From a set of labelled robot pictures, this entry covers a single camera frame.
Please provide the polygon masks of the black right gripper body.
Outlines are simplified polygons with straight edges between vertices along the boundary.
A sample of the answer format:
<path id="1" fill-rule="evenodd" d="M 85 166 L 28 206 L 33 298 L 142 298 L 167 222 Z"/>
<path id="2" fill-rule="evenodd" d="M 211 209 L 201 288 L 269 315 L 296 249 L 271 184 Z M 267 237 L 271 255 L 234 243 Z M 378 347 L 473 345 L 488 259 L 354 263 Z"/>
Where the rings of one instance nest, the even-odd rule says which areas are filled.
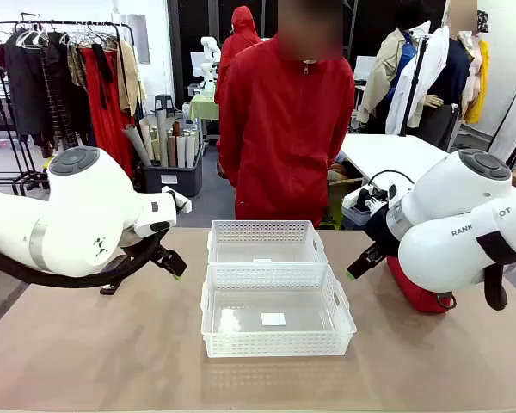
<path id="1" fill-rule="evenodd" d="M 388 206 L 384 205 L 365 224 L 364 232 L 373 241 L 370 250 L 376 257 L 398 256 L 400 241 L 389 229 L 386 221 L 388 211 Z"/>

